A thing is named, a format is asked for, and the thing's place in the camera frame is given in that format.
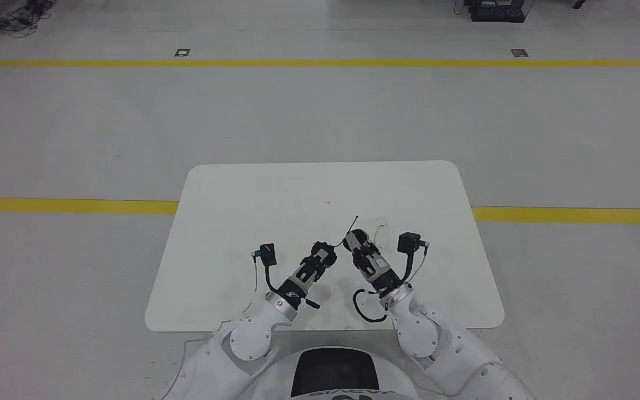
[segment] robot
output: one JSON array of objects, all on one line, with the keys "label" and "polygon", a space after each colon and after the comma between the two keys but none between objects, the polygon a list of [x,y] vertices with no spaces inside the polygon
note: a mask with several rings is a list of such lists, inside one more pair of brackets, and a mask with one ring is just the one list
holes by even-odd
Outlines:
[{"label": "robot", "polygon": [[[353,264],[377,294],[384,317],[390,317],[400,347],[441,391],[455,400],[535,400],[524,384],[486,345],[433,304],[423,304],[411,286],[413,256],[428,243],[404,233],[398,251],[407,254],[400,278],[369,240],[366,232],[350,230],[342,245]],[[278,326],[291,325],[309,288],[337,259],[335,248],[316,242],[311,254],[277,289],[269,267],[276,264],[275,247],[264,244],[252,253],[260,258],[270,291],[255,316],[243,312],[184,363],[165,395],[171,400],[234,400],[256,379],[253,400],[411,400],[418,399],[412,379],[391,362],[369,352],[345,347],[319,347],[275,362],[271,343]],[[354,304],[358,313],[354,294]]]}]

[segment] white tabletop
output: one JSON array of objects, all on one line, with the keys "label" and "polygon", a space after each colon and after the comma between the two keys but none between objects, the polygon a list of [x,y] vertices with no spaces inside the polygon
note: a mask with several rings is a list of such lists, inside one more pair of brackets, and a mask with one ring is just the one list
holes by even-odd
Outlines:
[{"label": "white tabletop", "polygon": [[[400,276],[406,256],[396,252],[398,235],[416,232],[431,243],[413,280],[422,299],[468,328],[502,323],[504,309],[458,169],[447,161],[394,161],[194,168],[151,293],[147,326],[158,332],[216,329],[249,304],[255,282],[250,253],[260,244],[275,244],[278,265],[270,271],[277,287],[315,241],[337,244],[355,215],[356,227],[375,236]],[[357,315],[353,292],[369,288],[349,252],[337,250],[338,261],[309,293],[320,310],[301,309],[288,329],[391,328]],[[416,253],[414,268],[421,259]],[[258,261],[254,303],[267,291],[263,270]],[[366,314],[381,315],[375,296],[361,299]]]}]

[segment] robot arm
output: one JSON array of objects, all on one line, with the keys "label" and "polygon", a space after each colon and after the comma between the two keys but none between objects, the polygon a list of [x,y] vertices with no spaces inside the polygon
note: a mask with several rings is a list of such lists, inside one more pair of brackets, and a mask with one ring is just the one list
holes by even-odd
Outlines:
[{"label": "robot arm", "polygon": [[534,400],[520,380],[484,343],[436,307],[420,303],[406,282],[420,236],[400,236],[398,250],[410,260],[400,279],[365,232],[347,234],[344,246],[374,287],[392,317],[402,350],[449,398],[456,400]]},{"label": "robot arm", "polygon": [[261,302],[255,316],[246,313],[231,321],[229,327],[214,332],[212,338],[185,362],[176,382],[163,399],[233,400],[275,360],[278,348],[271,345],[273,330],[291,325],[302,301],[307,300],[309,288],[320,279],[326,268],[336,261],[333,246],[317,242],[311,255],[305,257],[298,269],[278,288],[271,286],[268,268],[276,264],[273,244],[262,245],[254,252],[260,257],[267,283],[272,289]]}]

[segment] yellow stripe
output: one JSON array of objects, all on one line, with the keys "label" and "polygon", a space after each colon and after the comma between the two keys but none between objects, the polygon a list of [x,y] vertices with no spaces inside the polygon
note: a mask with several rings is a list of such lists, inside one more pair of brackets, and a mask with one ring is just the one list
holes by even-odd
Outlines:
[{"label": "yellow stripe", "polygon": [[38,68],[637,68],[640,60],[0,60],[0,67]]},{"label": "yellow stripe", "polygon": [[[0,198],[0,212],[174,215],[177,201]],[[477,222],[640,225],[640,209],[474,207]]]},{"label": "yellow stripe", "polygon": [[640,224],[640,209],[474,207],[478,222],[554,224]]},{"label": "yellow stripe", "polygon": [[177,201],[94,199],[0,199],[0,212],[174,215]]}]

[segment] gray floor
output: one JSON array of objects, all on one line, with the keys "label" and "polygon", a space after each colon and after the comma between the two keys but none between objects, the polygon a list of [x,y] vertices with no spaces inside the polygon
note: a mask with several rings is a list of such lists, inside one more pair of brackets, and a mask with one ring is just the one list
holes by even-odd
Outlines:
[{"label": "gray floor", "polygon": [[[2,38],[0,59],[640,59],[637,2],[571,3],[505,25],[440,0],[61,1],[36,35]],[[3,68],[0,197],[177,200],[198,164],[447,159],[475,206],[638,208],[637,72]],[[171,221],[0,214],[0,398],[158,398],[200,335],[144,325]],[[540,399],[634,398],[640,227],[480,232],[506,318],[476,333]],[[412,370],[385,335],[277,340]]]}]

